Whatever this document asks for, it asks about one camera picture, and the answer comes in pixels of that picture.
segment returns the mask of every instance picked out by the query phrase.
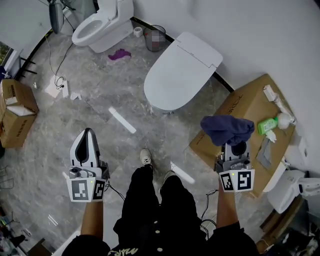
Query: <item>white toilet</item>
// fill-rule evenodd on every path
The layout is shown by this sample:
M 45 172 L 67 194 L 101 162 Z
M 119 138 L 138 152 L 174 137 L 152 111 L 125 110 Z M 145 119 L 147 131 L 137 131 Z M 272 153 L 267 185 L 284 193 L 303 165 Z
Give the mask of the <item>white toilet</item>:
M 72 41 L 77 46 L 89 46 L 102 53 L 129 36 L 134 28 L 133 0 L 97 0 L 99 10 L 86 18 L 74 31 Z
M 187 104 L 222 62 L 222 55 L 189 32 L 183 32 L 149 70 L 144 93 L 163 112 Z

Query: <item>person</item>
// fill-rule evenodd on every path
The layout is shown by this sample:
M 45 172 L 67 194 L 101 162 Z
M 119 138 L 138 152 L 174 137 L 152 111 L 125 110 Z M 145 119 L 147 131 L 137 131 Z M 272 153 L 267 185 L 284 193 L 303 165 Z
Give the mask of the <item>person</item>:
M 131 177 L 121 218 L 113 230 L 119 245 L 103 241 L 103 202 L 89 202 L 81 234 L 64 250 L 69 255 L 259 255 L 254 241 L 240 228 L 234 193 L 224 193 L 219 184 L 216 229 L 206 240 L 200 229 L 196 203 L 173 171 L 164 177 L 161 205 L 153 186 L 152 156 L 142 149 L 143 164 Z

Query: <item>cardboard box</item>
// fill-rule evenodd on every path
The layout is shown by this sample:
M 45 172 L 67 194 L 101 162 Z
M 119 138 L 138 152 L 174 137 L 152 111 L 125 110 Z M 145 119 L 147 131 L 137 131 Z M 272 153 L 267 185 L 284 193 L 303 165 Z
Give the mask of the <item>cardboard box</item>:
M 244 118 L 254 122 L 255 130 L 249 140 L 251 146 L 251 162 L 255 169 L 254 186 L 250 193 L 254 197 L 261 195 L 263 189 L 273 176 L 295 130 L 293 125 L 290 125 L 285 130 L 280 130 L 277 127 L 273 129 L 276 135 L 276 142 L 271 143 L 270 147 L 272 163 L 269 169 L 265 169 L 265 167 L 256 160 L 265 138 L 264 135 L 258 133 L 257 125 L 263 120 L 276 117 L 280 112 L 276 104 L 268 101 L 264 94 L 263 89 L 266 85 L 270 85 L 273 91 L 280 95 L 284 104 L 289 107 L 275 82 L 268 74 L 265 74 L 232 92 L 215 113 L 215 115 L 232 115 L 235 118 Z M 189 146 L 207 165 L 213 169 L 215 168 L 216 158 L 221 152 L 221 147 L 215 146 L 203 130 L 191 141 Z
M 0 90 L 1 144 L 22 147 L 39 112 L 35 97 L 30 87 L 13 79 L 3 79 Z

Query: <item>black pants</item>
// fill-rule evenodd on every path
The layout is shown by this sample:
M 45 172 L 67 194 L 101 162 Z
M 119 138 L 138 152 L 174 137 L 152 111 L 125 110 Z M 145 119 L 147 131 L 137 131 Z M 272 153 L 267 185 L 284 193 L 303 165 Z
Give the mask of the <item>black pants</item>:
M 180 243 L 190 241 L 196 246 L 204 243 L 206 234 L 200 230 L 201 220 L 197 216 L 195 200 L 179 177 L 170 176 L 160 194 L 161 205 L 153 186 L 151 165 L 147 164 L 133 173 L 122 217 L 113 228 L 119 243 L 128 243 L 135 236 L 142 238 L 140 243 L 152 244 L 156 237 L 157 243 L 166 244 L 171 251 Z

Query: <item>gray tile floor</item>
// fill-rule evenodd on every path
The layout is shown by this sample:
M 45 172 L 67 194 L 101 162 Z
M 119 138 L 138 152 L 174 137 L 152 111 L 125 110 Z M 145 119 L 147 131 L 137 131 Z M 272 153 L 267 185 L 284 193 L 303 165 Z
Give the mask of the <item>gray tile floor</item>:
M 54 71 L 62 61 L 72 41 L 69 36 L 52 34 L 48 38 L 51 64 Z M 116 61 L 108 58 L 123 48 L 132 56 Z M 38 74 L 26 73 L 21 81 L 32 86 L 40 112 L 25 140 L 23 148 L 7 149 L 0 159 L 7 166 L 9 177 L 14 178 L 14 189 L 1 190 L 1 205 L 19 223 L 13 228 L 20 234 L 27 228 L 32 237 L 22 247 L 29 250 L 41 238 L 58 248 L 79 226 L 84 203 L 70 202 L 63 173 L 70 166 L 69 150 L 76 136 L 86 127 L 97 136 L 101 159 L 108 162 L 110 183 L 125 194 L 131 175 L 140 167 L 141 148 L 152 152 L 156 167 L 154 186 L 158 191 L 162 175 L 171 162 L 192 176 L 195 184 L 184 182 L 193 194 L 197 213 L 201 216 L 206 206 L 206 193 L 218 188 L 218 176 L 188 147 L 200 130 L 203 116 L 213 114 L 229 94 L 214 78 L 184 107 L 172 115 L 151 112 L 144 95 L 145 77 L 162 52 L 150 52 L 144 38 L 127 37 L 103 53 L 94 53 L 89 47 L 73 45 L 58 72 L 65 76 L 71 92 L 80 93 L 82 100 L 53 98 L 44 90 L 53 79 L 49 66 L 49 46 L 45 42 L 35 54 L 29 69 Z M 122 115 L 136 132 L 130 133 L 108 111 L 110 107 Z M 218 193 L 210 198 L 205 218 L 214 219 L 217 213 Z M 236 195 L 241 225 L 254 239 L 262 232 L 259 224 L 271 211 L 265 197 L 254 200 Z M 117 244 L 113 225 L 121 216 L 123 202 L 112 190 L 104 197 L 107 227 L 104 239 L 109 245 Z M 49 221 L 52 216 L 58 223 Z

